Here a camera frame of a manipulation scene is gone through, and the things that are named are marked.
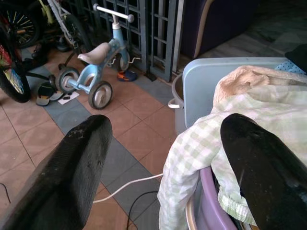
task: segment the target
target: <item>white frame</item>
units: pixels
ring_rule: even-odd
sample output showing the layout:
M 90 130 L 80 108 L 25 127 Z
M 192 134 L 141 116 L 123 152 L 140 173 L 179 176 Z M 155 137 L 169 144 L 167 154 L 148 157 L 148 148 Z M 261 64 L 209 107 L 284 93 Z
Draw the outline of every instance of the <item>white frame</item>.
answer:
M 63 7 L 61 7 L 61 5 L 56 1 L 56 0 L 47 0 L 49 6 L 51 7 L 51 10 L 54 14 L 54 16 L 56 17 L 61 30 L 64 33 L 64 36 L 66 37 L 67 41 L 74 46 L 74 40 L 71 36 L 71 34 L 69 33 L 66 25 L 64 24 L 64 20 L 65 17 L 71 13 L 69 13 L 67 10 L 65 10 Z

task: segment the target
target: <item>slipper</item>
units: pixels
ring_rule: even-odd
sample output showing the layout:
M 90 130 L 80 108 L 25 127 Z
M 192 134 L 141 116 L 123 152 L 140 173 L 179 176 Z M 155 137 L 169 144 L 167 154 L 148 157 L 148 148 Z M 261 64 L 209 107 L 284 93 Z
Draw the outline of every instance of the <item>slipper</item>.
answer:
M 62 98 L 64 93 L 62 93 L 60 90 L 56 90 L 54 94 L 50 97 L 50 101 L 57 101 Z
M 38 89 L 36 104 L 39 106 L 46 106 L 50 102 L 50 97 L 54 93 L 54 88 L 49 82 L 44 82 Z
M 138 74 L 136 72 L 132 72 L 132 71 L 121 71 L 118 73 L 117 75 L 117 80 L 119 81 L 135 81 L 138 77 Z

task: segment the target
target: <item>cloth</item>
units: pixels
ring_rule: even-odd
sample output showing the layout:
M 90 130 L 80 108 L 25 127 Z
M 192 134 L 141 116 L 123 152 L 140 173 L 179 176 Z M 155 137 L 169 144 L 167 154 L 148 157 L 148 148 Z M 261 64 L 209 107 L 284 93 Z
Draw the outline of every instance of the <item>cloth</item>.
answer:
M 179 135 L 169 151 L 158 192 L 159 228 L 188 228 L 185 206 L 195 191 L 199 170 L 208 166 L 212 167 L 220 185 L 221 207 L 234 218 L 255 225 L 223 150 L 221 123 L 233 113 L 246 115 L 277 135 L 307 165 L 306 105 L 307 87 L 301 85 L 262 85 L 215 103 L 211 114 Z
M 299 68 L 290 60 L 284 61 L 282 64 L 278 65 L 275 70 L 287 71 L 290 73 L 306 74 L 301 68 Z
M 213 105 L 228 96 L 245 93 L 261 85 L 307 85 L 307 78 L 301 74 L 285 71 L 257 66 L 241 66 L 217 83 Z

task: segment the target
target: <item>wire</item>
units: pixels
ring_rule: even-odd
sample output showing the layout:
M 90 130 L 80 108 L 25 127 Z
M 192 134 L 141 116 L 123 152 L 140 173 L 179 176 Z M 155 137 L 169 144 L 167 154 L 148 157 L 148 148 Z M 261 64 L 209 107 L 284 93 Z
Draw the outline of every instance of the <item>wire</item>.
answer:
M 7 196 L 8 200 L 9 200 L 9 203 L 11 203 L 10 196 L 9 196 L 9 193 L 8 193 L 8 189 L 6 188 L 5 184 L 3 184 L 3 183 L 0 183 L 0 184 L 4 187 L 6 196 Z
M 127 220 L 127 227 L 126 227 L 126 230 L 128 230 L 129 228 L 129 219 L 130 219 L 130 214 L 131 214 L 131 211 L 132 211 L 132 208 L 133 208 L 133 205 L 135 204 L 135 202 L 143 195 L 146 195 L 146 194 L 149 194 L 149 193 L 158 193 L 158 191 L 151 191 L 151 192 L 146 192 L 146 193 L 143 193 L 141 195 L 139 195 L 135 200 L 134 202 L 132 203 L 130 209 L 129 209 L 129 213 L 128 213 L 128 220 Z
M 99 202 L 103 202 L 103 201 L 105 201 L 105 200 L 110 199 L 111 197 L 113 197 L 114 195 L 116 195 L 119 191 L 121 191 L 122 189 L 124 189 L 125 187 L 127 187 L 127 186 L 130 185 L 130 184 L 133 184 L 133 183 L 135 183 L 135 182 L 140 182 L 140 181 L 151 180 L 151 179 L 153 179 L 153 178 L 160 177 L 160 176 L 163 176 L 163 173 L 162 173 L 162 174 L 159 174 L 159 175 L 156 175 L 156 176 L 151 176 L 151 177 L 146 177 L 146 178 L 142 178 L 142 179 L 130 181 L 130 182 L 126 183 L 125 185 L 123 185 L 122 187 L 120 187 L 118 190 L 116 190 L 114 193 L 112 193 L 112 194 L 109 195 L 108 197 L 103 198 L 103 199 L 101 199 L 101 200 L 95 200 L 95 201 L 93 202 L 93 204 L 96 204 L 96 203 L 99 203 Z

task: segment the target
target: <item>metal grille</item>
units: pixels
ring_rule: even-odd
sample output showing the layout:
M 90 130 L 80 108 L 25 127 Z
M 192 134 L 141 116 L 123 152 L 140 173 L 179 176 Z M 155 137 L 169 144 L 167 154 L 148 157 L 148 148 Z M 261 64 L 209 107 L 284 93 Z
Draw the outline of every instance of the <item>metal grille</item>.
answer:
M 129 52 L 142 58 L 134 64 L 145 72 L 171 80 L 178 0 L 68 0 L 71 12 L 85 14 L 94 31 L 112 37 L 112 16 L 93 11 L 93 4 L 124 14 L 134 22 L 119 18 Z

